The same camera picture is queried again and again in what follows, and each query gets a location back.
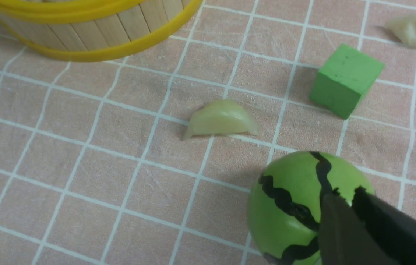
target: miniature watermelon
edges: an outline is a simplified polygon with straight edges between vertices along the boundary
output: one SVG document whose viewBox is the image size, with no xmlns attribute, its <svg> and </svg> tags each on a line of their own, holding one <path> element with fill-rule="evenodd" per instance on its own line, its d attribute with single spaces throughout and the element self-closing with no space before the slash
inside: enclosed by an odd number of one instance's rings
<svg viewBox="0 0 416 265">
<path fill-rule="evenodd" d="M 337 190 L 352 205 L 360 186 L 374 194 L 355 166 L 331 154 L 298 151 L 270 163 L 248 199 L 248 226 L 260 253 L 271 264 L 314 265 L 322 196 Z"/>
</svg>

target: black stripe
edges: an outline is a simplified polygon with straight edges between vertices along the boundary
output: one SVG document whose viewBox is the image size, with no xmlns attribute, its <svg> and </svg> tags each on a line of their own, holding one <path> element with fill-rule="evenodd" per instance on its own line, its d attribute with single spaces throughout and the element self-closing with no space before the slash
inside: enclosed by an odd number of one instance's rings
<svg viewBox="0 0 416 265">
<path fill-rule="evenodd" d="M 327 179 L 327 174 L 331 171 L 331 163 L 322 156 L 319 152 L 309 151 L 309 153 L 318 160 L 316 164 L 316 175 L 318 177 L 319 184 L 321 185 L 321 191 L 319 192 L 319 205 L 322 205 L 322 198 L 326 194 L 332 193 L 332 186 Z"/>
<path fill-rule="evenodd" d="M 296 260 L 304 260 L 319 251 L 318 237 L 314 237 L 308 245 L 289 245 L 282 253 L 282 258 L 276 258 L 269 253 L 264 253 L 264 258 L 270 264 L 292 265 Z"/>
<path fill-rule="evenodd" d="M 273 176 L 261 176 L 259 184 L 262 185 L 262 190 L 269 197 L 274 199 L 275 205 L 287 215 L 295 217 L 298 222 L 302 223 L 307 228 L 313 231 L 319 231 L 319 223 L 314 219 L 311 211 L 307 206 L 295 203 L 292 200 L 292 195 L 284 188 L 274 188 Z"/>
</svg>

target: green foam block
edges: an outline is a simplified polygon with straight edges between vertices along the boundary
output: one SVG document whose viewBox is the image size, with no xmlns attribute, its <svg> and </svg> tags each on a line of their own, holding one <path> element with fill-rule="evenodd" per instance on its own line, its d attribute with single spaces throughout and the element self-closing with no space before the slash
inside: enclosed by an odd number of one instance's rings
<svg viewBox="0 0 416 265">
<path fill-rule="evenodd" d="M 382 62 L 341 44 L 319 70 L 309 99 L 348 119 L 384 67 Z"/>
</svg>

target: yellow rim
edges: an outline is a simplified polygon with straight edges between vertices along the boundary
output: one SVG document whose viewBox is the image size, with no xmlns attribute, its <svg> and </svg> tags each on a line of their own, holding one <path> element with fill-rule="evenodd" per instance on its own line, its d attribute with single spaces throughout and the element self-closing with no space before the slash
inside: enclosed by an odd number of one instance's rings
<svg viewBox="0 0 416 265">
<path fill-rule="evenodd" d="M 67 24 L 108 17 L 142 2 L 144 0 L 72 0 L 53 3 L 0 0 L 0 13 L 39 24 Z"/>
<path fill-rule="evenodd" d="M 169 23 L 156 30 L 155 32 L 150 33 L 134 42 L 128 42 L 119 46 L 109 47 L 102 50 L 92 50 L 92 51 L 83 51 L 83 52 L 67 52 L 62 50 L 52 50 L 48 47 L 43 47 L 36 45 L 28 40 L 24 40 L 15 32 L 13 32 L 9 27 L 4 26 L 21 42 L 29 46 L 33 50 L 40 52 L 41 54 L 62 61 L 72 61 L 72 62 L 101 62 L 114 60 L 121 57 L 129 56 L 143 50 L 147 50 L 150 47 L 162 42 L 167 39 L 170 35 L 174 34 L 179 30 L 183 25 L 190 20 L 190 18 L 197 12 L 203 0 L 192 0 L 190 4 L 180 12 L 177 17 L 171 20 Z"/>
</svg>

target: wooden bucket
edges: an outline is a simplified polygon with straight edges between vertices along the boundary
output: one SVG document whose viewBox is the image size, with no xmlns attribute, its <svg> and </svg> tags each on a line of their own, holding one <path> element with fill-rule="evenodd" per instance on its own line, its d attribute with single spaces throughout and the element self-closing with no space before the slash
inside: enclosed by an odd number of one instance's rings
<svg viewBox="0 0 416 265">
<path fill-rule="evenodd" d="M 36 1 L 0 0 L 0 21 L 33 50 L 76 62 L 118 59 L 146 50 L 180 29 L 202 2 Z"/>
</svg>

